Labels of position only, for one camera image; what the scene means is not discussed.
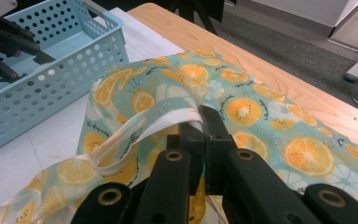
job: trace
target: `white table surface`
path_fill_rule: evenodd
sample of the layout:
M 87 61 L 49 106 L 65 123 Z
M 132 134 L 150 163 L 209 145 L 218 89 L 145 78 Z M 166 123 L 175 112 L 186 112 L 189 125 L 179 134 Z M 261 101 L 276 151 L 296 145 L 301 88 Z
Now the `white table surface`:
M 136 19 L 115 8 L 112 12 L 124 21 L 122 27 L 130 62 L 169 55 L 182 50 Z M 88 95 L 0 148 L 0 204 L 24 188 L 38 172 L 73 157 L 86 112 Z M 46 223 L 68 223 L 65 211 Z

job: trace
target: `wooden table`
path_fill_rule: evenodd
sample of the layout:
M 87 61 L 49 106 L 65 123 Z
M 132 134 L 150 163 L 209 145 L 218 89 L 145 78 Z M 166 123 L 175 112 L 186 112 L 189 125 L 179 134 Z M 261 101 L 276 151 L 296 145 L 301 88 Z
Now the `wooden table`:
M 154 4 L 128 12 L 182 49 L 212 49 L 358 144 L 358 109 Z

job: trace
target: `perforated basket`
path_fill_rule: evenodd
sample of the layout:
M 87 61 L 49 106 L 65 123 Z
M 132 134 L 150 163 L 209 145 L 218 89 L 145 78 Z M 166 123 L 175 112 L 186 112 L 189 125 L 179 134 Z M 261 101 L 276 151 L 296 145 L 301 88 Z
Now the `perforated basket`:
M 49 0 L 7 19 L 32 31 L 56 60 L 39 65 L 25 53 L 19 58 L 0 54 L 19 75 L 27 75 L 0 85 L 0 147 L 90 91 L 109 68 L 128 62 L 122 21 L 88 0 Z

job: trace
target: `light blue plastic basket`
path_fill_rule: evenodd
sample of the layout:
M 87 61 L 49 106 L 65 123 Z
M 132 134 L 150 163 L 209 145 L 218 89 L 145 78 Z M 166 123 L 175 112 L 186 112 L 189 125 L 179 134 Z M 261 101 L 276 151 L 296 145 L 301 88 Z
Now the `light blue plastic basket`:
M 129 61 L 123 22 L 88 0 L 49 0 L 7 19 L 32 31 L 41 49 L 56 60 L 39 65 L 25 53 L 19 58 L 0 54 L 19 75 L 27 74 L 0 84 L 0 147 L 89 92 L 109 68 Z

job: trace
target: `fabric bag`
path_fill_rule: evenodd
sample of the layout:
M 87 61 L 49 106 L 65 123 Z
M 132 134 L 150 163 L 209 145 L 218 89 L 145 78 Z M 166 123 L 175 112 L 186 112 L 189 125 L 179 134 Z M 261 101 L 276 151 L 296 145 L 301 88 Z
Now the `fabric bag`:
M 147 178 L 166 135 L 190 122 L 199 105 L 216 109 L 238 147 L 257 152 L 291 189 L 326 183 L 358 201 L 358 146 L 305 109 L 207 49 L 115 67 L 89 94 L 76 156 L 39 173 L 0 207 L 0 223 L 41 223 L 74 211 L 95 187 L 133 187 Z M 219 197 L 203 179 L 190 199 L 189 223 L 224 222 Z

